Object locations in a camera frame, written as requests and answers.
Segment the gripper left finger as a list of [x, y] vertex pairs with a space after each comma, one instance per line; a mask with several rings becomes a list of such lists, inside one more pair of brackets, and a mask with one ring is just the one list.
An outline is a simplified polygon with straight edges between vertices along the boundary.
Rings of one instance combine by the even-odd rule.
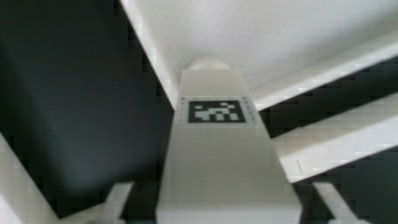
[[105, 202], [61, 219], [59, 224], [127, 224], [121, 219], [134, 182], [116, 183]]

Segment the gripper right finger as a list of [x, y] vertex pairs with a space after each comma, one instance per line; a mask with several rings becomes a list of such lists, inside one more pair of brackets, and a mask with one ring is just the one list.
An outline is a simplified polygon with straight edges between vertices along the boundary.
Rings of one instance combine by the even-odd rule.
[[315, 182], [313, 186], [335, 216], [329, 224], [372, 224], [366, 220], [358, 218], [335, 184], [331, 182]]

